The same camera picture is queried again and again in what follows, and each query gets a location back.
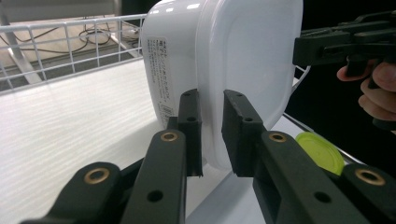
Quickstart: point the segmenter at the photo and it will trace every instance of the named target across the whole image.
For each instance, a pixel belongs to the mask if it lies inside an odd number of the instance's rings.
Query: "screw hole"
[[[369,180],[376,181],[378,178],[375,175],[369,174],[369,173],[361,173],[362,176],[366,177]]]
[[[163,198],[163,193],[159,190],[154,190],[148,194],[148,200],[152,203],[156,203]]]
[[[107,170],[106,168],[95,168],[93,170],[90,170],[87,174],[85,174],[84,181],[87,184],[94,185],[105,181],[109,176],[110,176],[110,171]]]
[[[355,175],[367,184],[383,186],[385,185],[385,179],[374,171],[367,169],[357,169]]]
[[[103,171],[95,171],[92,174],[90,174],[90,179],[91,180],[97,180],[102,178],[105,175],[105,172]]]
[[[321,203],[330,203],[332,201],[330,196],[323,192],[316,192],[314,196]]]
[[[177,140],[177,138],[178,138],[178,136],[177,136],[176,133],[163,133],[163,134],[161,135],[161,139],[162,139],[164,142],[172,142],[172,141]]]
[[[189,117],[189,118],[187,118],[187,121],[189,121],[189,122],[193,122],[193,121],[196,121],[197,119],[195,118],[195,117]]]
[[[270,139],[279,143],[286,142],[286,136],[281,133],[271,133]]]
[[[274,134],[274,138],[276,140],[282,140],[283,139],[283,137],[281,135],[279,135],[279,134]]]

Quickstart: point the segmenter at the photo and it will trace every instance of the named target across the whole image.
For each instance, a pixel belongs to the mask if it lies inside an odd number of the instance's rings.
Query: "yellow lid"
[[[343,172],[343,157],[338,149],[326,139],[314,133],[300,133],[296,141],[319,167],[336,175]]]

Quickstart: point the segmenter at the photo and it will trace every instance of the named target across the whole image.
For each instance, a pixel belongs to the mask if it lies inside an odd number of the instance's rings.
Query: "human hand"
[[[365,78],[373,71],[375,61],[370,61],[361,76],[347,77],[346,67],[337,72],[337,77],[342,81],[353,81]],[[373,80],[380,89],[369,89],[370,78],[361,83],[363,96],[359,105],[373,118],[396,121],[396,64],[381,63],[373,71]]]

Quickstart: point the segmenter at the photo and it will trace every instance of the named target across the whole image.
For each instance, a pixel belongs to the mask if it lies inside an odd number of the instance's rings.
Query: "white container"
[[[198,88],[203,154],[212,166],[230,169],[221,137],[223,91],[244,93],[271,129],[290,98],[294,38],[302,16],[302,0],[158,3],[142,33],[158,119],[165,124],[168,116],[176,116],[180,94]]]

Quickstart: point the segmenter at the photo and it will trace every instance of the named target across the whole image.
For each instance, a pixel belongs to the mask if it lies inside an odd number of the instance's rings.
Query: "white table surface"
[[[143,61],[1,94],[0,106],[2,224],[43,217],[87,164],[108,161],[123,169],[140,160],[161,129]],[[302,131],[284,118],[273,130]],[[187,223],[263,223],[251,178],[208,165],[204,172],[188,180]]]

